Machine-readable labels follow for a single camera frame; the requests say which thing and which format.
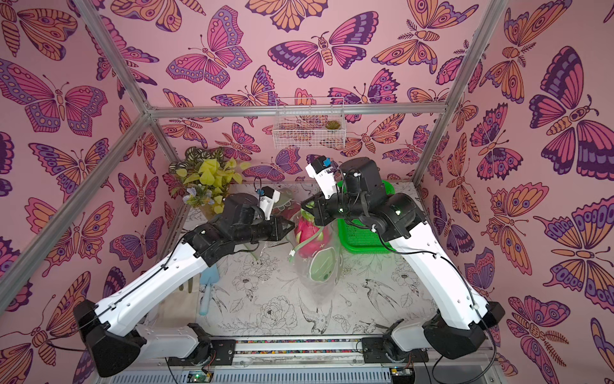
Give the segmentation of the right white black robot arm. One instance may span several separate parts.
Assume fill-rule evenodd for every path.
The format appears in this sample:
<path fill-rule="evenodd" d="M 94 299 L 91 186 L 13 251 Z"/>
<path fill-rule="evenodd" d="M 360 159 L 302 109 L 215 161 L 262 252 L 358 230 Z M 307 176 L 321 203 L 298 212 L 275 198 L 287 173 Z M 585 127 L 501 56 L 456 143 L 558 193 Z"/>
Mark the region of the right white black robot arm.
<path fill-rule="evenodd" d="M 379 169 L 370 158 L 342 163 L 337 182 L 332 162 L 316 157 L 306 168 L 320 192 L 302 202 L 319 227 L 336 219 L 360 222 L 362 230 L 377 235 L 385 248 L 409 264 L 437 306 L 423 324 L 399 321 L 386 331 L 383 345 L 398 360 L 417 349 L 431 348 L 454 360 L 470 355 L 484 341 L 493 340 L 492 328 L 505 311 L 470 286 L 436 240 L 424 211 L 403 193 L 389 194 Z"/>

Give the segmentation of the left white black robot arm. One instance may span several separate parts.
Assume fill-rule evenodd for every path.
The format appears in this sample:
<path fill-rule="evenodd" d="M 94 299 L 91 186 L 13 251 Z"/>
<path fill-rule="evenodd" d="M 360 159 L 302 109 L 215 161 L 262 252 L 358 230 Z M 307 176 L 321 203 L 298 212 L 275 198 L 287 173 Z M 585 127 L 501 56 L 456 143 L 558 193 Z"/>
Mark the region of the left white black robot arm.
<path fill-rule="evenodd" d="M 270 187 L 255 195 L 229 195 L 222 213 L 184 234 L 144 275 L 98 302 L 78 304 L 78 333 L 98 375 L 113 377 L 139 360 L 176 358 L 187 365 L 212 360 L 211 337 L 198 324 L 155 330 L 140 321 L 179 286 L 224 257 L 243 252 L 247 244 L 283 240 L 294 223 L 272 213 L 280 197 Z"/>

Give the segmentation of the clear zip-top bag green seal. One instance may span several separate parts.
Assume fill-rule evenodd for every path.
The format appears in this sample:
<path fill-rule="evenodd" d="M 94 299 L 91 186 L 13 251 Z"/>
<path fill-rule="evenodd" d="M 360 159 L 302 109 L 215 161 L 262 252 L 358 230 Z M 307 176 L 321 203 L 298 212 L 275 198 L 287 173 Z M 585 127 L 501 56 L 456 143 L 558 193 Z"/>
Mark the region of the clear zip-top bag green seal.
<path fill-rule="evenodd" d="M 332 246 L 318 253 L 315 259 L 308 261 L 296 258 L 291 263 L 302 285 L 300 296 L 318 305 L 332 299 L 342 269 L 342 245 L 337 228 L 334 224 L 326 227 L 332 235 Z"/>

